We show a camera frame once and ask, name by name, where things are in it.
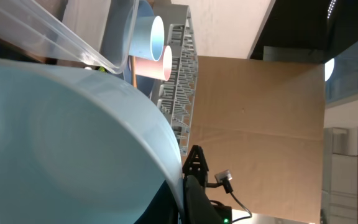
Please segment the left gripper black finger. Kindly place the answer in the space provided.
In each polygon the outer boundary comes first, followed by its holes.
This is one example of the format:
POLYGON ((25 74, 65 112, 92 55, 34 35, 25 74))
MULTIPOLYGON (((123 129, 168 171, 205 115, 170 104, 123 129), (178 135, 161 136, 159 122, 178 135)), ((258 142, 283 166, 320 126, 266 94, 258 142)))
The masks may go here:
POLYGON ((217 212, 216 207, 222 207, 221 202, 210 200, 200 186, 197 178, 188 175, 183 183, 185 224, 221 224, 223 218, 217 212))

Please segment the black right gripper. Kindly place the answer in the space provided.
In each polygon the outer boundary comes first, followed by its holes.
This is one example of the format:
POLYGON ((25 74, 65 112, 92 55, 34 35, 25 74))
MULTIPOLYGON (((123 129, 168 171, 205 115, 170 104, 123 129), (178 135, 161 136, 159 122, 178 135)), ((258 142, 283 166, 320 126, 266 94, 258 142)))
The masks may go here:
MULTIPOLYGON (((209 168, 203 153, 203 149, 199 145, 193 145, 191 151, 186 158, 182 167, 182 172, 185 177, 188 175, 194 176, 199 182, 200 186, 205 187, 208 183, 209 168)), ((212 206, 218 215, 222 218, 224 224, 232 223, 232 207, 224 205, 217 200, 210 200, 212 206)))

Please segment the light blue bowl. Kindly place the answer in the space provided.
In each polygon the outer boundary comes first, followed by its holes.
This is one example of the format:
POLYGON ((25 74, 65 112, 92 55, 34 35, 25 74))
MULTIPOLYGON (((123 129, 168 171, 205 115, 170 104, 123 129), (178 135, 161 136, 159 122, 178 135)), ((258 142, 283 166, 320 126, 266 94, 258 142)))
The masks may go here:
POLYGON ((178 143, 141 91, 84 68, 0 59, 0 223, 185 216, 178 143))

